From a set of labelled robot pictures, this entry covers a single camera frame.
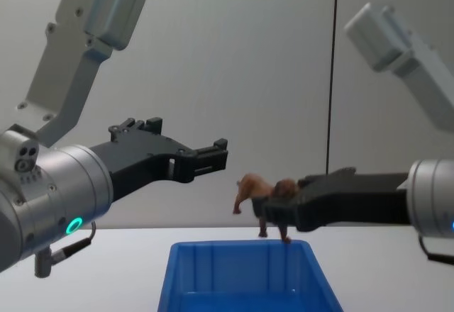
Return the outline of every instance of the blue container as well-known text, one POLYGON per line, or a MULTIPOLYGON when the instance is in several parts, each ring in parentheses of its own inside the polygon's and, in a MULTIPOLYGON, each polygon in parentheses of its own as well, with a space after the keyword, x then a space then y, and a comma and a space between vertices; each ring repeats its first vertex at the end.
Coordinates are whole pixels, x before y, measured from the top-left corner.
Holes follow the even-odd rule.
POLYGON ((341 312, 308 243, 177 243, 158 312, 341 312))

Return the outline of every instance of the cable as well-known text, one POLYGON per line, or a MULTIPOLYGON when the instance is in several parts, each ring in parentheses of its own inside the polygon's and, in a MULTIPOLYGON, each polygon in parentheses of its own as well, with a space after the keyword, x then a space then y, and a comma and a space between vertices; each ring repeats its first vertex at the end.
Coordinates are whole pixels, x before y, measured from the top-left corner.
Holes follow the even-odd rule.
POLYGON ((424 245, 423 237, 421 235, 418 235, 418 241, 419 241, 419 245, 421 246, 421 249, 423 250, 424 254, 427 256, 427 260, 434 261, 434 262, 440 262, 442 264, 450 264, 450 265, 454 266, 454 256, 430 253, 427 250, 426 246, 424 245))
POLYGON ((93 221, 92 222, 92 233, 90 234, 89 239, 93 240, 95 234, 96 234, 96 222, 93 221))
POLYGON ((73 256, 77 252, 80 252, 85 247, 88 247, 92 244, 92 240, 96 234, 96 223, 92 222, 92 233, 88 238, 72 243, 69 246, 63 247, 61 250, 52 254, 52 264, 58 264, 59 262, 66 260, 68 257, 73 256))

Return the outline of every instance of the screw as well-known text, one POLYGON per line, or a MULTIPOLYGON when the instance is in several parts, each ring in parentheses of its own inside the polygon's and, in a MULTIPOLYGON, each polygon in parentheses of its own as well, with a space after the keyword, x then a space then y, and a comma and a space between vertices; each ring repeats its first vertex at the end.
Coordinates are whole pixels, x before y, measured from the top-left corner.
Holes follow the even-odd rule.
POLYGON ((50 23, 48 25, 48 33, 54 33, 55 31, 55 24, 54 23, 50 23))
POLYGON ((79 8, 76 9, 76 11, 75 11, 74 14, 75 14, 77 17, 80 17, 80 16, 82 16, 83 13, 84 13, 84 9, 83 9, 82 7, 79 7, 79 8))
POLYGON ((16 162, 15 168, 18 172, 27 172, 31 168, 30 165, 31 164, 25 160, 19 160, 16 162))
POLYGON ((118 132, 119 127, 118 126, 109 126, 109 131, 111 133, 118 132))
POLYGON ((47 115, 44 115, 43 121, 48 122, 48 121, 50 121, 53 117, 54 117, 54 116, 52 116, 50 113, 48 113, 47 115))

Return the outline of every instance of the table surface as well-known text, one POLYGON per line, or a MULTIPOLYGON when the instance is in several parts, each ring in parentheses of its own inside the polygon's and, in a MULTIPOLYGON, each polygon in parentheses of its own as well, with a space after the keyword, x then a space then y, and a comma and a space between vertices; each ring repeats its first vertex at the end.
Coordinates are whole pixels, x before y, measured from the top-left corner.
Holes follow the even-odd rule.
MULTIPOLYGON (((410 227, 289 234, 309 242, 345 312, 454 309, 454 267, 428 262, 410 227)), ((53 248, 85 235, 81 230, 53 248)), ((278 232, 270 228, 269 235, 278 232)), ((0 311, 156 311, 172 244, 257 236, 257 228, 98 230, 92 246, 47 279, 33 276, 32 257, 1 273, 0 311)), ((444 248, 454 253, 451 241, 444 248)))

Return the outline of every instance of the gray wall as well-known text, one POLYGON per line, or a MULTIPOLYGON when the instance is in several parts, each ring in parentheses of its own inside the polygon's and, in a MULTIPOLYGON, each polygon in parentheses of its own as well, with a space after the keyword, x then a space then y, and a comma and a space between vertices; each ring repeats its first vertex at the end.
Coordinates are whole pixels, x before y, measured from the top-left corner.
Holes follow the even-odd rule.
MULTIPOLYGON (((25 94, 58 1, 1 0, 0 110, 25 94)), ((147 0, 129 48, 101 66, 79 125, 58 145, 95 145, 127 117, 161 116, 163 133, 190 147, 228 138, 228 169, 147 186, 99 225, 256 225, 250 204, 232 215, 246 172, 271 182, 323 172, 333 2, 147 0)))

